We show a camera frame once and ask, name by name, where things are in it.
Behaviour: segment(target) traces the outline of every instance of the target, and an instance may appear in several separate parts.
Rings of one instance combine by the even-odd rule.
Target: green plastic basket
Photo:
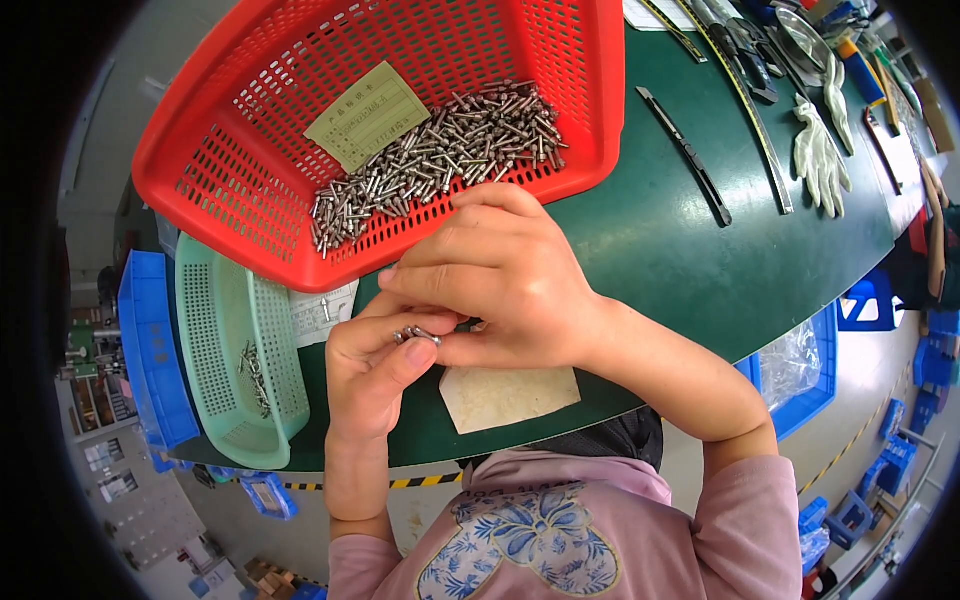
[[[310,420],[287,289],[184,233],[177,244],[177,316],[187,378],[210,442],[247,468],[286,467],[290,439]],[[256,344],[267,419],[250,371],[237,370],[247,342]]]

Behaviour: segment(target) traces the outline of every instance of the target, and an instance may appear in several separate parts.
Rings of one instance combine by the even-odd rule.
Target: paper sheet
[[[414,90],[384,60],[351,85],[303,135],[353,173],[429,117]]]
[[[542,417],[580,401],[570,367],[451,367],[440,380],[440,394],[460,435]]]
[[[301,294],[290,290],[290,317],[294,320],[297,348],[325,342],[334,325],[350,320],[358,285],[360,279],[326,294]],[[324,313],[324,298],[326,310],[330,313],[329,323]]]
[[[686,13],[677,6],[674,0],[649,0],[657,5],[670,20],[685,32],[695,32],[697,27],[693,21],[686,16]],[[657,19],[647,7],[640,4],[640,0],[623,0],[623,18],[627,19],[630,26],[642,32],[665,32],[666,26]]]

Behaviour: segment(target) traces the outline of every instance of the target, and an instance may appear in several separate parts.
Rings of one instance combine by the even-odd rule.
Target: plastic bag
[[[800,536],[800,556],[804,562],[804,567],[814,566],[830,548],[830,530],[821,527],[816,531]]]
[[[760,351],[760,381],[773,412],[820,381],[820,351],[813,323],[806,320]]]

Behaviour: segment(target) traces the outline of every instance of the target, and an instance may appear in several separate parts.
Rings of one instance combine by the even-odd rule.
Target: pile of screws
[[[256,405],[260,407],[260,418],[269,419],[272,411],[270,410],[270,400],[267,399],[267,388],[263,383],[260,357],[256,353],[256,344],[251,345],[250,340],[247,341],[247,345],[240,352],[240,364],[237,365],[237,374],[243,374],[244,371],[250,372]]]
[[[403,331],[394,331],[394,341],[396,341],[396,344],[398,346],[403,344],[407,340],[412,340],[414,338],[425,338],[427,340],[430,340],[437,346],[439,346],[444,342],[444,339],[439,335],[434,335],[429,331],[424,331],[423,329],[420,329],[419,327],[416,327],[416,326],[411,327],[410,325],[407,325],[403,327]]]
[[[349,241],[356,244],[374,212],[406,218],[410,202],[430,204],[448,194],[459,176],[464,187],[489,178],[500,181],[519,160],[535,168],[549,162],[566,166],[561,148],[569,148],[554,123],[560,114],[540,97],[533,81],[484,84],[459,96],[386,147],[352,175],[317,191],[311,215],[313,242],[324,254]]]

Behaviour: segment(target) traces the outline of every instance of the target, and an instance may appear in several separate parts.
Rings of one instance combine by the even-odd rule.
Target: work glove
[[[847,121],[847,99],[843,97],[841,91],[846,79],[847,71],[843,67],[843,62],[837,60],[831,52],[827,64],[827,78],[824,81],[824,98],[827,100],[830,116],[833,118],[833,127],[840,133],[840,139],[847,148],[847,152],[853,156],[853,136],[850,133],[850,123]]]
[[[830,137],[827,126],[813,104],[800,94],[796,95],[797,107],[793,113],[806,123],[806,129],[793,142],[793,159],[797,163],[797,175],[806,180],[806,189],[813,197],[813,205],[822,205],[830,217],[844,215],[843,196],[840,186],[848,192],[853,184],[843,164],[840,151]]]

